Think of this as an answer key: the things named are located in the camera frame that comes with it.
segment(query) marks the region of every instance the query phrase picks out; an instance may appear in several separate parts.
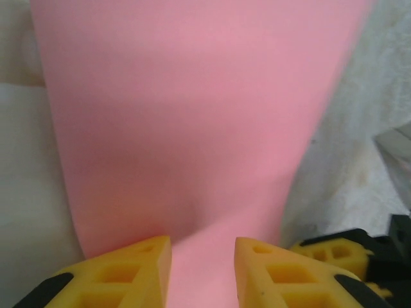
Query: pink cloth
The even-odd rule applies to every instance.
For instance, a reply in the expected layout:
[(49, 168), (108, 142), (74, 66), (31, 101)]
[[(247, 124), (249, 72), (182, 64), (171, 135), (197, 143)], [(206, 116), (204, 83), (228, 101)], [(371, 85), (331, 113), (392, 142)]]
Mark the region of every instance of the pink cloth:
[(168, 307), (236, 307), (370, 2), (31, 0), (86, 256), (169, 234)]

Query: black plastic part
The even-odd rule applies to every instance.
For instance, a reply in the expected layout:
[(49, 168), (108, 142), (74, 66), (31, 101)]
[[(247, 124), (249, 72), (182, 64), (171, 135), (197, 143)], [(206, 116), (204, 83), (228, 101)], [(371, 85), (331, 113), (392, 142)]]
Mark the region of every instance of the black plastic part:
[(13, 308), (45, 308), (73, 278), (72, 273), (63, 273), (48, 278), (15, 304)]
[(335, 275), (334, 278), (363, 308), (392, 308), (363, 282), (345, 275)]
[(308, 239), (301, 246), (308, 246), (332, 239), (348, 239), (362, 245), (374, 254), (369, 255), (366, 281), (379, 282), (411, 279), (411, 267), (404, 262), (394, 240), (389, 236), (371, 237), (362, 229), (352, 229), (331, 235)]
[(404, 263), (411, 267), (411, 219), (406, 215), (392, 215), (389, 236), (403, 257)]
[(381, 288), (388, 289), (393, 294), (393, 297), (386, 299), (393, 308), (411, 307), (411, 280), (381, 282), (378, 285)]

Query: black rubber pad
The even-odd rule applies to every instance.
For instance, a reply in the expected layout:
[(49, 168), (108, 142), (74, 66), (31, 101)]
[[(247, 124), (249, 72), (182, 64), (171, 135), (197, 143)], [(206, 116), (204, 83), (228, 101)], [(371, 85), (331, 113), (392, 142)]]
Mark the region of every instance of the black rubber pad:
[(363, 282), (345, 275), (335, 275), (334, 278), (363, 308), (392, 308)]
[(63, 273), (51, 277), (39, 284), (13, 308), (45, 308), (73, 278), (72, 273)]

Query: square hole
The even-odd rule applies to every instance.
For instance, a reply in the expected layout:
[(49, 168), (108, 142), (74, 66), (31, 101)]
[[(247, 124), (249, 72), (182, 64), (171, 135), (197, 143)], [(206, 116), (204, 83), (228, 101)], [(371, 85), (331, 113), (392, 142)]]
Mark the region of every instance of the square hole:
[(124, 295), (120, 292), (84, 293), (74, 308), (118, 308)]
[(133, 282), (139, 270), (140, 266), (136, 264), (108, 265), (101, 272), (97, 282), (129, 284)]
[(327, 260), (327, 255), (325, 250), (315, 250), (313, 252), (313, 258), (318, 261), (325, 261)]
[(332, 247), (331, 251), (333, 252), (334, 259), (342, 259), (351, 255), (350, 249), (345, 246)]
[(308, 284), (317, 282), (303, 266), (282, 264), (267, 266), (272, 281), (276, 284)]
[(272, 253), (271, 249), (265, 248), (263, 246), (254, 246), (252, 249), (255, 253)]
[(298, 293), (282, 294), (288, 308), (342, 308), (327, 293)]

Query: white fabric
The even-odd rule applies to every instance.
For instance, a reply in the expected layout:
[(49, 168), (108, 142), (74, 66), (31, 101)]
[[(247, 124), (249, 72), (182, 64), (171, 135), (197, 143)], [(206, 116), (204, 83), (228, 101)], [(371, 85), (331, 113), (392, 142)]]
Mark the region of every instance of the white fabric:
[[(27, 1), (0, 0), (1, 307), (82, 258), (46, 91), (23, 86), (42, 84), (29, 17)], [(371, 137), (409, 120), (411, 0), (381, 0), (295, 179), (283, 244), (351, 227), (384, 233), (390, 213), (405, 213)]]

